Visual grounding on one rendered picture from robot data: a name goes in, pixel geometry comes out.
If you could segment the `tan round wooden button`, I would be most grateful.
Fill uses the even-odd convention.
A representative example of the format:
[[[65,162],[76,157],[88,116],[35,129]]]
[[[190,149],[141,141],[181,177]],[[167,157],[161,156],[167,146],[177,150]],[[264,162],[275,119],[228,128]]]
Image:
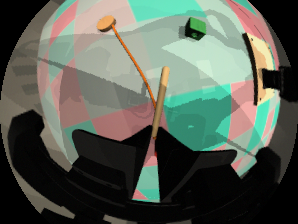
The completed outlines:
[[[98,31],[108,32],[112,27],[112,24],[116,26],[116,20],[114,20],[114,16],[104,16],[104,18],[100,19],[100,22],[97,23]]]

